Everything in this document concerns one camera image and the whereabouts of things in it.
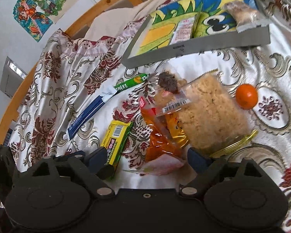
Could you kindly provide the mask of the floral satin bed cover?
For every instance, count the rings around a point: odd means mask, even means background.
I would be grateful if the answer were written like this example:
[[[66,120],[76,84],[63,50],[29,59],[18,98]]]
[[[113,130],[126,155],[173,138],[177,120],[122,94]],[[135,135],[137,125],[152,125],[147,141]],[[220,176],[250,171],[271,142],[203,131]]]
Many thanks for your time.
[[[147,0],[109,10],[93,21],[84,38],[72,40],[61,30],[49,38],[9,143],[16,165],[26,171],[46,156],[91,153],[110,123],[119,120],[131,123],[132,130],[112,187],[172,188],[189,181],[194,175],[187,168],[166,176],[135,173],[146,161],[151,133],[138,97],[157,99],[154,83],[116,95],[75,138],[68,138],[67,129],[103,86],[165,70],[188,82],[201,77],[193,88],[201,99],[177,113],[191,145],[206,149],[246,127],[257,130],[257,136],[228,159],[250,157],[272,177],[288,199],[282,228],[291,232],[291,0],[255,0],[270,19],[268,45],[196,53],[131,70],[123,66],[121,57],[146,16],[179,1]]]

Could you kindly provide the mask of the dark dried snack packet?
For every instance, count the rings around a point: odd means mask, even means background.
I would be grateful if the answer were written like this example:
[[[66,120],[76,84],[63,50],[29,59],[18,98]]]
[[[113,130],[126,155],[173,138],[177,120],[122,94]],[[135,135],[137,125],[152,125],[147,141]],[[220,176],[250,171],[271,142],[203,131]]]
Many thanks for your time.
[[[158,75],[158,85],[170,93],[177,94],[179,92],[178,81],[175,75],[169,72],[162,72]]]

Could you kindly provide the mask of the green candy tube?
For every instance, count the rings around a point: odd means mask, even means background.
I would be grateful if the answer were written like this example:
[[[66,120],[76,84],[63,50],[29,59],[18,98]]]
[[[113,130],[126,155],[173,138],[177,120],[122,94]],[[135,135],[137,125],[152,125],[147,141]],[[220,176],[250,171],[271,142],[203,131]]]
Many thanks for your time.
[[[127,90],[129,88],[132,88],[134,86],[144,83],[148,77],[149,77],[149,74],[142,73],[129,80],[126,80],[120,84],[115,85],[114,88],[117,92],[121,92],[121,91]]]

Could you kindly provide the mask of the blue white packet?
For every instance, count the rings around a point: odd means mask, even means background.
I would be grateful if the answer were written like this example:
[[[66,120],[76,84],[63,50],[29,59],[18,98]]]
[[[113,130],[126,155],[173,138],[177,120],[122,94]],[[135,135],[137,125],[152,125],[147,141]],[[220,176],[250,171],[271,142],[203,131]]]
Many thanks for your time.
[[[87,122],[118,91],[113,86],[103,88],[102,92],[85,108],[79,117],[68,127],[69,140],[76,135],[80,127]]]

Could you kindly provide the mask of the pink white snack packet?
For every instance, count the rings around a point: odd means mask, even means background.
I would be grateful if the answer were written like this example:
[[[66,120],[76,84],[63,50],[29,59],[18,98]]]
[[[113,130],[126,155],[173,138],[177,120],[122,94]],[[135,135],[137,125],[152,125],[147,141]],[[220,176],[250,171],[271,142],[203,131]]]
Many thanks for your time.
[[[145,163],[138,172],[155,176],[168,175],[173,171],[183,167],[185,160],[167,154]]]

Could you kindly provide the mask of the small orange tangerine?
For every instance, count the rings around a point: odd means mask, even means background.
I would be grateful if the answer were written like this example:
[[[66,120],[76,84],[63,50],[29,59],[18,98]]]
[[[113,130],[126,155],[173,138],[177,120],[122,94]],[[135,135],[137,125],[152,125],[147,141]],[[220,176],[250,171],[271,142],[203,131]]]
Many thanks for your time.
[[[243,110],[250,110],[258,103],[256,88],[250,84],[242,84],[236,89],[236,102]]]

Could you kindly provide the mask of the grey tray with drawing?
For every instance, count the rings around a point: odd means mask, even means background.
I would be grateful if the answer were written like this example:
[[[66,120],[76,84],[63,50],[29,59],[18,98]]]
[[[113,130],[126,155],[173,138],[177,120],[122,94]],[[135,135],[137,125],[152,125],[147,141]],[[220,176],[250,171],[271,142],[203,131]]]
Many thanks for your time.
[[[270,43],[255,0],[179,0],[147,16],[121,63],[136,68],[178,56]]]

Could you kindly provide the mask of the grey door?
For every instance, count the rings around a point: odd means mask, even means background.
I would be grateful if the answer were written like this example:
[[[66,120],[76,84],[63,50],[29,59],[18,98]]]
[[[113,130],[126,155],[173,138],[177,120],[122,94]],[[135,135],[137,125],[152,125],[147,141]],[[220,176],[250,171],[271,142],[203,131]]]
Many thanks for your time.
[[[7,56],[2,71],[0,90],[9,98],[13,98],[13,95],[26,77],[27,73]]]

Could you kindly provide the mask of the orange snack pouch red label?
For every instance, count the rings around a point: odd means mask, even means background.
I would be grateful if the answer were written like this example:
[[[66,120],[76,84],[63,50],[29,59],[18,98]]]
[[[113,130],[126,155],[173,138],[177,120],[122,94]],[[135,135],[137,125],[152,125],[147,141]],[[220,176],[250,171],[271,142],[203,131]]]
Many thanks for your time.
[[[183,149],[189,140],[178,120],[178,115],[171,113],[158,116],[157,108],[149,104],[143,94],[139,95],[139,108],[145,123],[152,130],[145,161],[150,162],[164,154],[182,158]]]

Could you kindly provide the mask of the orange haired girl drawing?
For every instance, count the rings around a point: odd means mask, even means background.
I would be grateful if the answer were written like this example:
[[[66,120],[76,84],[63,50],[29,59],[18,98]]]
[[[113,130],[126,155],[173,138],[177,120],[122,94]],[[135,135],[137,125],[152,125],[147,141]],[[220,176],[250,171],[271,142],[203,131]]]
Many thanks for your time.
[[[37,10],[37,4],[33,0],[17,0],[13,17],[36,42],[41,40],[53,24],[48,16]]]

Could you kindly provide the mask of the clear brown bread packet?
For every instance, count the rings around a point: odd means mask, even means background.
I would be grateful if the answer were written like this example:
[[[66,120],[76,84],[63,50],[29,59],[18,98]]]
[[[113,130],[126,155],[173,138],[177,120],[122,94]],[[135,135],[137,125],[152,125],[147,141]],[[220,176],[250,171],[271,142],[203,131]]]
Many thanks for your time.
[[[244,32],[258,27],[266,27],[270,21],[257,9],[251,8],[243,1],[234,0],[225,3],[223,10],[228,12],[236,21],[236,31]]]

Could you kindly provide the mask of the cream blanket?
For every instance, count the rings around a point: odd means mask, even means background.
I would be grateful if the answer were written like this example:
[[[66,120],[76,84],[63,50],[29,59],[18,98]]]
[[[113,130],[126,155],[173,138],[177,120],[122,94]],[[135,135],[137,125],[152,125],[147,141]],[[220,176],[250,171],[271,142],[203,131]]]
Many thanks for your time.
[[[94,41],[102,36],[115,37],[128,22],[142,18],[145,8],[153,2],[154,0],[101,0],[77,19],[65,33],[78,38],[81,37],[82,30],[89,27],[82,36],[88,40]]]

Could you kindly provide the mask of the white green snack packet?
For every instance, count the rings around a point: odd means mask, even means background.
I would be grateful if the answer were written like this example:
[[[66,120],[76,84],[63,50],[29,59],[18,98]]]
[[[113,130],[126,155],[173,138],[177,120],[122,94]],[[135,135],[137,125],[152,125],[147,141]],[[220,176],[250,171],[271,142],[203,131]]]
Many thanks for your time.
[[[176,29],[173,31],[169,45],[180,43],[191,39],[197,28],[197,23],[200,17],[200,12],[197,12],[193,17],[181,20]]]

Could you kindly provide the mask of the yellow biscuit pack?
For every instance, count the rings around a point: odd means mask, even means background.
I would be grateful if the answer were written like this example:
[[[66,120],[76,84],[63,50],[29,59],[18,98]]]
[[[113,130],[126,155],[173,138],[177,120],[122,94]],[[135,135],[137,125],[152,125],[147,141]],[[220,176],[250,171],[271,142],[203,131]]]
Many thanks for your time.
[[[132,122],[124,123],[119,120],[113,120],[110,123],[101,143],[101,146],[107,150],[107,161],[104,167],[99,171],[101,179],[110,179],[114,177],[131,128]]]

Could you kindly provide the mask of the rice crisp cake pack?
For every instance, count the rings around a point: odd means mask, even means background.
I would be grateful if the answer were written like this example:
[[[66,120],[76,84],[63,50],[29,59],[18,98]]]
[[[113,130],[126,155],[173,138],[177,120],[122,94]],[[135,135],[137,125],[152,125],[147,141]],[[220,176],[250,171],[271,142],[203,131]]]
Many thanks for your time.
[[[157,115],[176,113],[189,144],[203,156],[230,155],[258,134],[249,126],[244,111],[212,73],[205,73],[191,82],[173,74],[178,81],[177,94],[161,88],[158,75],[154,97]]]

